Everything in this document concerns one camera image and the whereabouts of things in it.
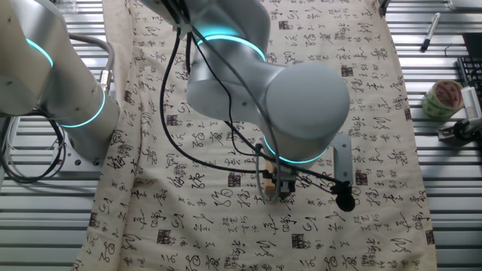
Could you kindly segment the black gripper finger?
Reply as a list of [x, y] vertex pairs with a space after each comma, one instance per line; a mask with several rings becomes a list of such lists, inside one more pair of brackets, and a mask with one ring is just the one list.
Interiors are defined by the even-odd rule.
[[276, 195], [285, 199], [296, 191], [295, 181], [281, 181], [276, 186]]

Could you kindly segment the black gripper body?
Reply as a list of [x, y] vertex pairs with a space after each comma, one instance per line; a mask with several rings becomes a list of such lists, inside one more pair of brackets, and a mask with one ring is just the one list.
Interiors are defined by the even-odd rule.
[[272, 181], [294, 181], [297, 171], [286, 166], [269, 163], [269, 179]]

